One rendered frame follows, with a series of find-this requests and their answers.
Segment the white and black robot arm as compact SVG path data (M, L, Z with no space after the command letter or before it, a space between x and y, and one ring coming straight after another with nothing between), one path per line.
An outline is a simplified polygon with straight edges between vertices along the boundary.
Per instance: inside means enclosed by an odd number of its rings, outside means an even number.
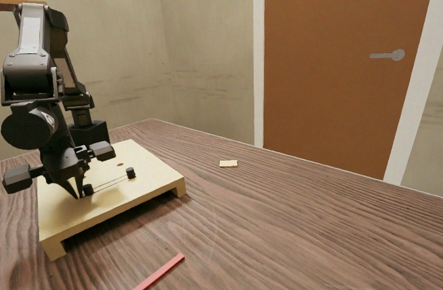
M94 101L78 82L67 52L65 15L32 3L19 4L19 12L18 47L7 54L0 72L1 105L12 111L2 122L1 135L18 149L39 149L45 170L59 184L80 176L91 159L85 145L74 147L67 138L48 148L53 134L68 127L58 102L71 111L73 126L79 128L94 125L89 112Z

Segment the cream flat rectangular block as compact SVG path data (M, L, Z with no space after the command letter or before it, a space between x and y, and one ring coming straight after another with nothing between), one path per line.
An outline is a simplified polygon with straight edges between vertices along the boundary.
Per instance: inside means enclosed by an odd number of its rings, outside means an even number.
M237 160L220 161L219 168L223 167L238 167L238 162Z

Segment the light wooden board with holes and black pegs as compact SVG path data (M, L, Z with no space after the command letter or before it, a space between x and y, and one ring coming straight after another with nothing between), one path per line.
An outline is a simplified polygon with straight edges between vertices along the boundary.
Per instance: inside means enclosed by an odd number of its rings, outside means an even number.
M47 184L43 176L37 177L39 242L51 262L66 255L64 239L168 190L177 197L187 193L183 175L132 139L112 146L114 159L100 162L94 158L88 163L84 198L79 198L74 177L69 182L78 199L57 184Z

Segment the pink flat bar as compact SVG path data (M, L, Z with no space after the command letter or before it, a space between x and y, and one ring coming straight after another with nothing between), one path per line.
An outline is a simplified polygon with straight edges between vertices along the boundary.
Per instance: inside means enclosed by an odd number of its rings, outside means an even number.
M164 266L162 266L158 271L153 273L150 277L148 277L145 281L140 283L133 290L147 290L151 287L155 282L157 282L160 278L162 278L165 274L167 274L171 269L173 269L177 264L179 264L185 257L182 253L179 253L172 260L167 262Z

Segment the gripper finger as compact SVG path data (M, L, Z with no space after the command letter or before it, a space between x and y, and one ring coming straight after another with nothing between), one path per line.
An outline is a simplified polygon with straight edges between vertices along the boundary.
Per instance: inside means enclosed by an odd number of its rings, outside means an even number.
M47 184L53 184L54 182L51 181L46 181ZM55 183L54 183L55 184ZM75 199L78 199L77 194L74 190L74 188L72 187L72 185L70 184L69 180L65 180L62 183L57 184L59 186L61 186L62 188L64 188L69 194L71 194Z
M87 167L82 168L83 173L80 176L74 177L76 182L77 191L80 195L80 197L83 197L83 178L86 171L89 171L91 168L88 165Z

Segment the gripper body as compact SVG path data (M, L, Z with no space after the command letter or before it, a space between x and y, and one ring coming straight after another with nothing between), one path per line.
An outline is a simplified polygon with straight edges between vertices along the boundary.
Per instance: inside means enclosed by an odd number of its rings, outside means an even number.
M70 143L75 147L68 128L54 133L46 144L48 148L54 148L60 146L60 140L66 138L69 139ZM111 146L107 141L89 145L89 148L90 150L88 153L91 159L96 157L97 161L104 162L116 157L113 146ZM8 194L13 194L30 188L33 183L32 179L39 176L45 177L46 181L52 180L43 165L31 168L29 164L24 164L22 166L6 170L2 179L2 184Z

